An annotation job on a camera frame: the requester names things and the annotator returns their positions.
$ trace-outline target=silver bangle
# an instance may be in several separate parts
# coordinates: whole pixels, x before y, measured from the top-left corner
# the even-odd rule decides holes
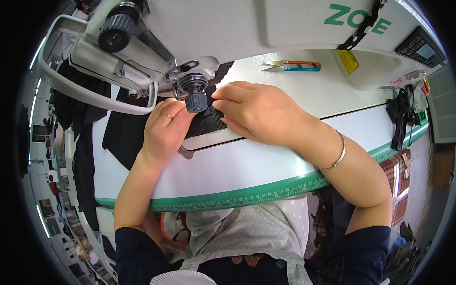
[[[345,155],[345,139],[343,138],[343,135],[342,135],[341,133],[339,133],[338,130],[335,130],[335,131],[336,131],[336,132],[339,134],[339,136],[341,136],[341,138],[342,138],[342,146],[343,146],[342,154],[341,154],[341,156],[339,157],[339,159],[338,159],[336,162],[334,162],[334,163],[332,164],[331,167],[329,167],[329,168],[320,168],[320,170],[330,170],[330,169],[333,169],[333,168],[337,167],[337,165],[339,164],[339,162],[341,162],[342,158],[343,158],[344,155]]]

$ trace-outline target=ring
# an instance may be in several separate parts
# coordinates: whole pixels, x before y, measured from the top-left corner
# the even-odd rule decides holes
[[[167,111],[168,111],[169,109],[170,109],[170,107],[166,106],[166,107],[163,108],[163,110],[161,111],[161,114],[170,117],[170,119],[173,119],[173,117],[171,117],[170,115],[167,114]]]

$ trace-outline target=scissors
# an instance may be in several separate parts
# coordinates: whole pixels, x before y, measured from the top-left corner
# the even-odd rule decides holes
[[[321,64],[319,62],[302,62],[297,60],[273,60],[264,62],[263,64],[274,66],[263,69],[263,71],[320,71],[321,69]],[[314,67],[302,67],[302,64],[313,65]]]

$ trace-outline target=yellow warning sticker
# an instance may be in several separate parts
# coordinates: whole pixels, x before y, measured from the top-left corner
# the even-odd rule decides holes
[[[337,53],[339,54],[339,57],[342,60],[342,64],[344,65],[348,74],[351,74],[353,71],[355,71],[355,69],[359,67],[359,64],[356,61],[356,58],[353,55],[352,51],[337,50]]]

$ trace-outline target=hand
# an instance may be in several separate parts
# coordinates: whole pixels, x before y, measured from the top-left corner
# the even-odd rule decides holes
[[[162,110],[168,107],[166,114]],[[147,166],[164,168],[176,155],[196,113],[189,113],[184,101],[168,98],[157,104],[144,128],[144,143],[138,155]]]
[[[263,144],[294,148],[306,125],[318,120],[301,109],[281,89],[246,81],[228,83],[212,94],[212,105],[233,132]]]

